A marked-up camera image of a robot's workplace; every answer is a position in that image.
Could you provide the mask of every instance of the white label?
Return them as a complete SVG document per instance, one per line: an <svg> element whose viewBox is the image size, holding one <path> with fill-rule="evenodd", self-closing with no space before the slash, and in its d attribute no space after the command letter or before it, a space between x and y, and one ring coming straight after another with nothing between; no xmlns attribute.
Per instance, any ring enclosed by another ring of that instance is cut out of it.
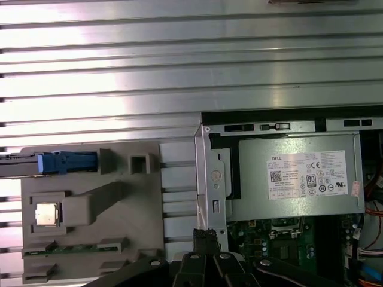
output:
<svg viewBox="0 0 383 287"><path fill-rule="evenodd" d="M344 151L278 154L268 161L270 199L348 194Z"/></svg>
<svg viewBox="0 0 383 287"><path fill-rule="evenodd" d="M360 181L354 181L352 183L352 190L351 190L352 196L359 197L360 185L361 185Z"/></svg>
<svg viewBox="0 0 383 287"><path fill-rule="evenodd" d="M378 178L378 181L376 182L376 185L380 188L383 188L383 176L380 176Z"/></svg>

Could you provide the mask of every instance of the screw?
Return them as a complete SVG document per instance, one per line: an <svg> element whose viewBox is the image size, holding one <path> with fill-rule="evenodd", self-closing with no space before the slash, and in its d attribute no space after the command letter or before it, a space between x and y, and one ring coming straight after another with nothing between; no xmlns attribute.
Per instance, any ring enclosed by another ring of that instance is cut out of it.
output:
<svg viewBox="0 0 383 287"><path fill-rule="evenodd" d="M272 265L272 263L271 263L270 260L261 260L261 265L262 265L262 266L269 267L269 266Z"/></svg>
<svg viewBox="0 0 383 287"><path fill-rule="evenodd" d="M152 262L150 262L150 265L159 266L159 265L161 265L161 262L160 261L152 261Z"/></svg>
<svg viewBox="0 0 383 287"><path fill-rule="evenodd" d="M231 257L231 255L229 254L229 253L222 253L221 255L220 255L220 258L221 259L229 259Z"/></svg>

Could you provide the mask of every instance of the barcode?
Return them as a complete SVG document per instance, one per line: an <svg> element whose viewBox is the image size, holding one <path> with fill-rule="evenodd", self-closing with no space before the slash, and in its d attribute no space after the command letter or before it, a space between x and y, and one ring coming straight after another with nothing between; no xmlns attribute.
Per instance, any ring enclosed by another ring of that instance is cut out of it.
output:
<svg viewBox="0 0 383 287"><path fill-rule="evenodd" d="M270 176L271 176L272 182L282 181L282 172L281 171L270 172Z"/></svg>

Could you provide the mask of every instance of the sticker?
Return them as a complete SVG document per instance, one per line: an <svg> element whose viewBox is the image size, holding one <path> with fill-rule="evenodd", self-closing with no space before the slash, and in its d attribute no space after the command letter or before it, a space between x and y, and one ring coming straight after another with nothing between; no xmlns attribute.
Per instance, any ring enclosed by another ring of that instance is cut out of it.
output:
<svg viewBox="0 0 383 287"><path fill-rule="evenodd" d="M360 181L354 181L352 183L351 196L359 197L360 193Z"/></svg>
<svg viewBox="0 0 383 287"><path fill-rule="evenodd" d="M268 183L272 200L348 194L345 152L275 155L268 161Z"/></svg>
<svg viewBox="0 0 383 287"><path fill-rule="evenodd" d="M383 188L383 176L380 176L378 181L376 182L376 185L380 188Z"/></svg>

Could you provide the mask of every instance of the orange wire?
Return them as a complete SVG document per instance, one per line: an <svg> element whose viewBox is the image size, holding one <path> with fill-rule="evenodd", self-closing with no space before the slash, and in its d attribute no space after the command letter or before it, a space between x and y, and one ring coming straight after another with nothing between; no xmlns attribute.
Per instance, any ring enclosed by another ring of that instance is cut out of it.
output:
<svg viewBox="0 0 383 287"><path fill-rule="evenodd" d="M372 283L372 282L368 282L368 281L365 281L365 280L362 280L362 279L359 279L359 282L365 286L365 287L370 287L370 286L377 286L377 287L381 287L382 285L379 285L379 284L376 284L376 283Z"/></svg>

